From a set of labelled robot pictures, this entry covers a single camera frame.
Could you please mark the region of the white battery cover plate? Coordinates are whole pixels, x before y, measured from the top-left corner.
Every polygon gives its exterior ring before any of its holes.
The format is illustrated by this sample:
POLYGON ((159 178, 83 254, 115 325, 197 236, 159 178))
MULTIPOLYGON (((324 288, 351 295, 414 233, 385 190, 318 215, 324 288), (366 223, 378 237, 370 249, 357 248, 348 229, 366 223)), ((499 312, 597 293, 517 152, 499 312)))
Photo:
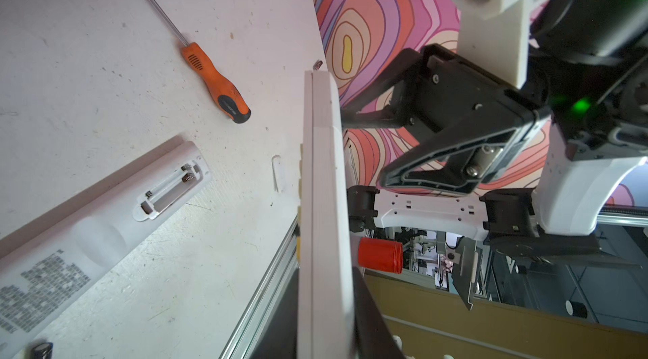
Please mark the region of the white battery cover plate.
POLYGON ((305 73, 300 161, 299 358, 354 358, 354 284, 339 94, 305 73))

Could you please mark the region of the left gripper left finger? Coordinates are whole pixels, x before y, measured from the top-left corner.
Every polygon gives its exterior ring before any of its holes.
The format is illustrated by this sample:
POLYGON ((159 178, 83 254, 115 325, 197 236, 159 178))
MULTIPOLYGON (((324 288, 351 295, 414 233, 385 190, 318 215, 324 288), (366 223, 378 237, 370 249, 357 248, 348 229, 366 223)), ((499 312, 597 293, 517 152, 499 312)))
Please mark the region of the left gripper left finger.
POLYGON ((250 358, 297 358, 299 277, 294 269, 268 288, 265 322, 250 358))

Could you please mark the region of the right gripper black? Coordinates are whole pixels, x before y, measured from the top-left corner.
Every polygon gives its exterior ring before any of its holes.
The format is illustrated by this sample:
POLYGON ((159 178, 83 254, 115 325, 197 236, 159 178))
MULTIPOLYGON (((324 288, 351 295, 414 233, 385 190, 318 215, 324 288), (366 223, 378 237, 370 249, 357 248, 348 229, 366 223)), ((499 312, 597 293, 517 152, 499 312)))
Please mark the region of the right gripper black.
POLYGON ((381 187, 454 195, 501 178, 549 116, 533 91, 438 45, 401 51, 341 107, 344 129, 404 128, 418 141, 382 170, 381 187), (386 106, 364 111, 387 92, 386 106))

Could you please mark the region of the black silver AAA battery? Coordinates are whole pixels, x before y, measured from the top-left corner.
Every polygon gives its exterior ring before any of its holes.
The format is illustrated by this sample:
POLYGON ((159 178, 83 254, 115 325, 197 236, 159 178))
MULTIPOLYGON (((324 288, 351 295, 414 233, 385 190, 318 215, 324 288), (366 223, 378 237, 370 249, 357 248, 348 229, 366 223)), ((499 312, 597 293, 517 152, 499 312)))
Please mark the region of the black silver AAA battery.
POLYGON ((52 359, 53 356, 52 342, 41 342, 30 349, 29 359, 52 359))

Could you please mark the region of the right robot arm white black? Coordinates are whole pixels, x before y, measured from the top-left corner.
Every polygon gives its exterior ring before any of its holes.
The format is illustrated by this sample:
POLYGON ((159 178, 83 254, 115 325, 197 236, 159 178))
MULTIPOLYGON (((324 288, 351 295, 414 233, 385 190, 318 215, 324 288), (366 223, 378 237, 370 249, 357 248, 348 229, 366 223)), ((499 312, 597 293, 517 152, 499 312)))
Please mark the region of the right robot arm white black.
POLYGON ((348 192, 354 232, 430 225, 511 257, 594 258, 647 158, 647 0, 452 0, 457 49, 405 49, 341 110, 418 141, 348 192))

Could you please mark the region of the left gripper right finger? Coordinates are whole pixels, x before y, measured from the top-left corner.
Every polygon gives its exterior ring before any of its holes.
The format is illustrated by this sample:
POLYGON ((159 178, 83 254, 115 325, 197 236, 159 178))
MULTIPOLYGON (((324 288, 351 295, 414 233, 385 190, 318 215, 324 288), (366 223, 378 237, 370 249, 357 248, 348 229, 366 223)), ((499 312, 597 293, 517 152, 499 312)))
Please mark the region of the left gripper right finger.
POLYGON ((359 358, 405 358, 358 268, 352 269, 355 338, 359 358))

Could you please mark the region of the white remote control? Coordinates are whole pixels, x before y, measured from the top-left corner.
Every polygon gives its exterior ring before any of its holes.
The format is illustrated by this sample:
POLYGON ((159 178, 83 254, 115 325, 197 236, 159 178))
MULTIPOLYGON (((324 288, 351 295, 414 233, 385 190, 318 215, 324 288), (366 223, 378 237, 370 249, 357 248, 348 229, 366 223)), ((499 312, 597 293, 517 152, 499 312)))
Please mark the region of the white remote control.
POLYGON ((191 141, 1 259, 1 356, 11 358, 211 180, 191 141))

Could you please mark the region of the orange handled screwdriver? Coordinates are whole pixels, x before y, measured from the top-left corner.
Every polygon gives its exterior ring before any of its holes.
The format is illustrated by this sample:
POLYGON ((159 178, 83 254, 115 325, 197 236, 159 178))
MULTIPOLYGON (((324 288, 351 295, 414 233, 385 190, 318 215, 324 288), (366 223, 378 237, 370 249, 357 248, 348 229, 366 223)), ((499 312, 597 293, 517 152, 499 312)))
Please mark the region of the orange handled screwdriver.
POLYGON ((209 56, 197 43, 190 43, 185 38, 156 0, 147 2, 175 35, 180 43, 182 58, 202 79, 217 107, 234 123, 246 123, 251 117, 251 109, 236 86, 214 67, 209 56))

